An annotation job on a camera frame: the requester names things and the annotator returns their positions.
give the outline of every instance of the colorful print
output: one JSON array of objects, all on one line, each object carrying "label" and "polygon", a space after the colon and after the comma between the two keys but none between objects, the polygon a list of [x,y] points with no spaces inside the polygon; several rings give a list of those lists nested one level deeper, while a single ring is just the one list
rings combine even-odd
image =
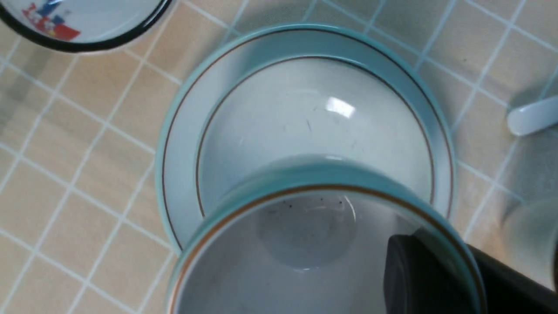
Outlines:
[{"label": "colorful print", "polygon": [[51,14],[60,6],[61,0],[46,0],[42,7],[37,8],[34,3],[28,9],[22,10],[23,15],[35,26],[37,30],[53,38],[70,41],[76,38],[81,32],[65,24],[65,18],[71,14],[66,10],[61,14]]}]

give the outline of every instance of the stacked plates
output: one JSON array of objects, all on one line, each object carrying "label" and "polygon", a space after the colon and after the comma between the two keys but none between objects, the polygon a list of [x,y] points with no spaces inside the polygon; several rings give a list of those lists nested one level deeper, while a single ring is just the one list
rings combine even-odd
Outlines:
[{"label": "stacked plates", "polygon": [[246,177],[307,154],[365,165],[450,215],[453,151],[423,82],[361,35],[281,26],[208,57],[169,110],[156,183],[176,250]]}]

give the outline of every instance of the white handle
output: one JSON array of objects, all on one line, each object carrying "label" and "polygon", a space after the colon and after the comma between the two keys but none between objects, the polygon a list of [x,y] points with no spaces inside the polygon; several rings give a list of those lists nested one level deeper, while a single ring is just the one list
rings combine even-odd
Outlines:
[{"label": "white handle", "polygon": [[508,114],[511,133],[521,136],[558,123],[558,96],[515,108]]}]

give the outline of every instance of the beige tile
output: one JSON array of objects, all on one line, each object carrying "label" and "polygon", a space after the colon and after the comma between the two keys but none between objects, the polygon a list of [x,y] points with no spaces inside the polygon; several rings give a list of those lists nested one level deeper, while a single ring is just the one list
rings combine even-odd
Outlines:
[{"label": "beige tile", "polygon": [[488,192],[490,184],[469,170],[458,166],[457,199],[450,216],[451,225],[464,236],[465,230]]},{"label": "beige tile", "polygon": [[116,217],[71,194],[40,250],[87,277],[116,222]]},{"label": "beige tile", "polygon": [[167,235],[161,223],[157,205],[157,191],[155,190],[155,178],[153,173],[143,184],[127,218],[136,225],[144,228],[152,234],[166,240]]},{"label": "beige tile", "polygon": [[41,119],[25,155],[69,182],[100,127],[58,98]]},{"label": "beige tile", "polygon": [[308,9],[311,0],[251,0],[236,29],[240,32],[250,32],[278,23],[300,22]]},{"label": "beige tile", "polygon": [[558,137],[540,132],[522,137],[502,184],[528,201],[558,195]]},{"label": "beige tile", "polygon": [[12,154],[0,148],[0,182],[4,179],[8,169],[12,166],[13,160],[14,157]]},{"label": "beige tile", "polygon": [[178,3],[149,61],[178,79],[185,79],[223,39],[227,30],[194,9]]},{"label": "beige tile", "polygon": [[126,314],[111,301],[87,288],[72,314]]},{"label": "beige tile", "polygon": [[4,23],[0,23],[0,56],[5,57],[16,42],[17,34]]},{"label": "beige tile", "polygon": [[0,142],[19,150],[50,94],[10,69],[0,77]]},{"label": "beige tile", "polygon": [[473,0],[493,13],[509,20],[519,4],[519,0]]},{"label": "beige tile", "polygon": [[448,125],[452,126],[469,98],[472,88],[428,61],[421,65],[418,74],[434,93]]},{"label": "beige tile", "polygon": [[519,204],[506,192],[495,189],[477,218],[467,242],[493,258],[507,263],[502,243],[502,222],[509,210]]},{"label": "beige tile", "polygon": [[516,25],[558,47],[558,5],[553,0],[525,2]]},{"label": "beige tile", "polygon": [[370,20],[381,0],[331,0],[352,14]]},{"label": "beige tile", "polygon": [[167,109],[178,88],[176,83],[144,66],[112,124],[155,148]]},{"label": "beige tile", "polygon": [[62,54],[22,39],[10,62],[30,76],[55,88],[74,56]]},{"label": "beige tile", "polygon": [[124,224],[93,275],[93,283],[137,309],[169,251]]},{"label": "beige tile", "polygon": [[81,283],[35,258],[6,308],[6,314],[59,314],[71,306]]},{"label": "beige tile", "polygon": [[475,82],[505,29],[504,24],[459,0],[429,55]]},{"label": "beige tile", "polygon": [[34,245],[64,194],[64,188],[19,163],[0,193],[0,228]]},{"label": "beige tile", "polygon": [[440,22],[448,0],[389,0],[374,25],[422,50]]},{"label": "beige tile", "polygon": [[511,31],[482,86],[510,105],[520,106],[538,98],[557,65],[557,53]]},{"label": "beige tile", "polygon": [[152,159],[150,153],[107,130],[91,152],[76,187],[122,212]]},{"label": "beige tile", "polygon": [[176,264],[177,257],[173,256],[171,263],[167,266],[163,277],[157,284],[157,287],[153,291],[151,298],[147,302],[145,309],[143,309],[142,314],[160,314],[165,313],[166,301],[167,301],[167,291],[169,288],[169,280],[171,278],[172,270]]},{"label": "beige tile", "polygon": [[0,235],[0,304],[4,302],[12,284],[20,274],[23,264],[29,257],[30,252],[19,246],[19,244]]},{"label": "beige tile", "polygon": [[380,34],[375,30],[370,30],[366,34],[368,37],[372,38],[373,40],[378,41],[380,44],[385,45],[394,53],[396,53],[401,59],[407,61],[409,65],[412,67],[415,62],[419,59],[419,56],[413,53],[411,50],[399,45],[396,42],[393,42],[391,39],[385,37],[384,35]]},{"label": "beige tile", "polygon": [[459,159],[491,178],[496,176],[514,140],[506,113],[504,106],[477,94],[454,135]]},{"label": "beige tile", "polygon": [[221,21],[232,24],[242,0],[191,0],[193,4]]},{"label": "beige tile", "polygon": [[138,61],[124,51],[81,56],[62,94],[100,117],[107,117],[124,92]]},{"label": "beige tile", "polygon": [[341,26],[357,32],[362,32],[365,28],[364,24],[355,21],[354,19],[341,13],[339,10],[321,1],[316,4],[316,7],[314,7],[312,14],[308,18],[308,22]]}]

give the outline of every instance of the countertop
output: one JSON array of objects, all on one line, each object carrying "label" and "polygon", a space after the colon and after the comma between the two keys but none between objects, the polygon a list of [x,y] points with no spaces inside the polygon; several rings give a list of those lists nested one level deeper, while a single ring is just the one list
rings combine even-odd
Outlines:
[{"label": "countertop", "polygon": [[506,263],[506,214],[558,193],[558,129],[506,126],[510,108],[558,94],[556,16],[555,0],[177,0],[142,40],[79,56],[0,25],[0,314],[164,313],[163,118],[212,50],[275,23],[351,28],[417,70],[459,159],[451,223]]}]

